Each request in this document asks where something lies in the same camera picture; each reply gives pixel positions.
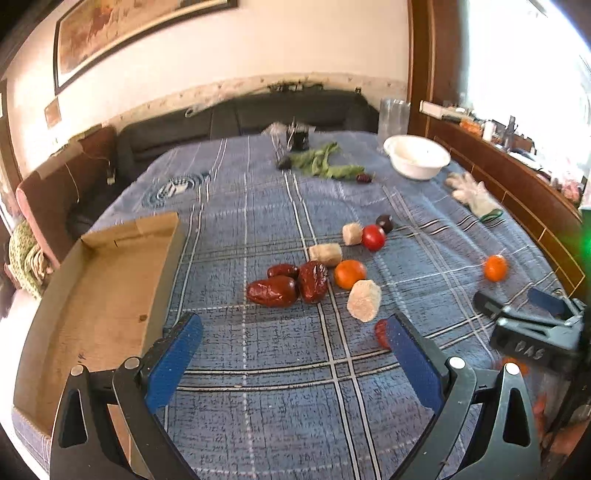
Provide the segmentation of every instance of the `white wall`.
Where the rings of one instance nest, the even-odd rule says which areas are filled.
[[[23,174],[73,134],[193,86],[286,72],[407,82],[407,0],[240,0],[238,9],[160,30],[87,71],[59,95],[63,121],[48,130],[55,25],[76,1],[64,1],[35,29],[5,75]]]

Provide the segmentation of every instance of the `brown chair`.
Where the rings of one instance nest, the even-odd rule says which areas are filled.
[[[67,228],[71,210],[82,202],[88,203],[88,197],[95,197],[97,186],[108,187],[115,139],[115,129],[104,127],[79,143],[72,142],[31,172],[17,188],[18,206],[56,268],[76,241]]]

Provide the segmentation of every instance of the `blue gripper pad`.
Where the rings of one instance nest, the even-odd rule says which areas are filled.
[[[150,372],[145,402],[152,414],[173,396],[203,337],[199,315],[192,315]]]
[[[552,317],[564,314],[564,301],[535,287],[527,291],[527,298],[533,304],[548,311]]]
[[[410,322],[410,320],[399,320],[396,315],[392,315],[388,319],[386,333],[390,348],[396,355],[396,359],[421,404],[439,412],[444,404],[440,376],[433,367],[433,363],[405,328],[403,322]]]

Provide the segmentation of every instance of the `cardboard box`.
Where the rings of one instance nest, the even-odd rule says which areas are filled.
[[[162,336],[185,234],[176,213],[89,233],[53,275],[22,350],[12,415],[17,435],[46,469],[71,368],[116,368]],[[121,411],[109,408],[130,458]]]

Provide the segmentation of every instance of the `white glove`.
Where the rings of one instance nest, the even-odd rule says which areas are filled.
[[[450,173],[445,184],[454,189],[452,196],[458,202],[468,205],[481,222],[490,222],[503,214],[499,204],[488,193],[484,182],[476,183],[468,172]]]

